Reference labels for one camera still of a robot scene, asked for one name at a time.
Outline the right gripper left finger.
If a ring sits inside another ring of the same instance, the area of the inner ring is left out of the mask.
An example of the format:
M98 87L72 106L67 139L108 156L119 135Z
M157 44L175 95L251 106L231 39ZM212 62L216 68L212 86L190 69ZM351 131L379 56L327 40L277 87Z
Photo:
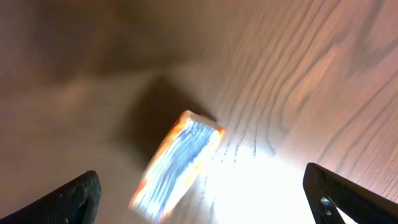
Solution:
M89 170L1 219L1 224L93 224L101 199L97 173Z

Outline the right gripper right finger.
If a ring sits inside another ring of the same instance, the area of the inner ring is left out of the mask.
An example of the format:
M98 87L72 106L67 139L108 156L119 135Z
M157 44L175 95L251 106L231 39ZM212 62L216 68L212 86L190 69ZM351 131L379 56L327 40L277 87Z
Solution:
M397 204L316 164L308 163L303 188L315 223L397 223Z

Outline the orange white small box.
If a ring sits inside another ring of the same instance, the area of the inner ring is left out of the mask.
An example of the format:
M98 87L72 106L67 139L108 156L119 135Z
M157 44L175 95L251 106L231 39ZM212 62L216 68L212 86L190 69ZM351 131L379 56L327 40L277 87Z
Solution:
M219 147L225 128L206 116L185 110L149 161L129 209L147 221L162 223Z

